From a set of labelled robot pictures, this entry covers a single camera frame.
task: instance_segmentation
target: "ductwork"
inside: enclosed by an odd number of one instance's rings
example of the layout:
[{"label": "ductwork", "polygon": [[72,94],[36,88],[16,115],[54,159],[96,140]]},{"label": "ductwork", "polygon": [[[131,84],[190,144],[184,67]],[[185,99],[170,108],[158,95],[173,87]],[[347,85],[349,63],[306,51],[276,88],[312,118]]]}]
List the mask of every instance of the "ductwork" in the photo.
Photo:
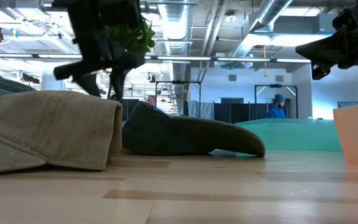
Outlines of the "ductwork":
[{"label": "ductwork", "polygon": [[[162,32],[167,40],[186,40],[189,38],[190,6],[183,4],[158,5],[161,15]],[[166,42],[165,48],[169,55],[188,55],[189,45],[184,42]],[[185,80],[187,64],[172,64],[172,80]],[[183,85],[175,85],[173,92],[176,99],[183,98]],[[183,101],[177,100],[177,108],[180,113],[183,110]]]},{"label": "ductwork", "polygon": [[[245,57],[254,47],[250,45],[249,32],[263,27],[268,27],[272,30],[274,22],[278,19],[280,14],[292,3],[293,0],[264,0],[260,5],[260,10],[254,14],[247,16],[243,26],[243,37],[244,39],[232,53],[232,57]],[[233,68],[244,68],[245,65],[241,63],[228,63],[222,65],[222,68],[233,69]]]}]

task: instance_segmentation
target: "tan fabric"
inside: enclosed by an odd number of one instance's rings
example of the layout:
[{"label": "tan fabric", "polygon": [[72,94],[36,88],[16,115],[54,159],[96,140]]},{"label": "tan fabric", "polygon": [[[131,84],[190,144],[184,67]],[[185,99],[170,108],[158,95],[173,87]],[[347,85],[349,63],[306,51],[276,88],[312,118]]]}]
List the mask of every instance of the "tan fabric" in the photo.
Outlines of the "tan fabric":
[{"label": "tan fabric", "polygon": [[11,160],[8,152],[17,149],[36,157],[23,168],[42,159],[56,166],[104,170],[109,157],[122,149],[121,118],[120,103],[72,91],[0,96],[0,160]]}]

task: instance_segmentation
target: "wall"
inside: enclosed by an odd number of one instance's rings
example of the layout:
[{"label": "wall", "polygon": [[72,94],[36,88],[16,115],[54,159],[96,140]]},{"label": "wall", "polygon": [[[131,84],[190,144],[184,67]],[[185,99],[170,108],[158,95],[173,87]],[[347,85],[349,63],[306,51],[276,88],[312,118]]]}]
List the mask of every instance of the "wall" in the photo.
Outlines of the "wall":
[{"label": "wall", "polygon": [[341,70],[337,67],[321,80],[313,80],[313,119],[333,119],[338,101],[358,101],[358,67]]},{"label": "wall", "polygon": [[[268,77],[264,77],[265,70],[253,71],[248,69],[226,70],[222,68],[210,68],[201,86],[204,99],[207,103],[219,103],[219,98],[243,98],[245,103],[255,101],[254,85],[275,84],[276,75],[284,75],[283,85],[291,85],[291,74],[285,69],[268,69]],[[192,79],[196,80],[198,68],[191,69]],[[236,82],[229,82],[228,75],[237,75]],[[260,103],[270,101],[275,94],[281,93],[285,98],[291,98],[292,94],[286,89],[266,88],[257,98]],[[198,90],[193,86],[190,93],[191,100],[198,101]]]},{"label": "wall", "polygon": [[[292,85],[298,87],[298,113],[299,118],[308,119],[312,117],[312,97],[311,97],[311,67],[304,65],[291,75]],[[292,114],[296,114],[296,108],[292,107]]]}]

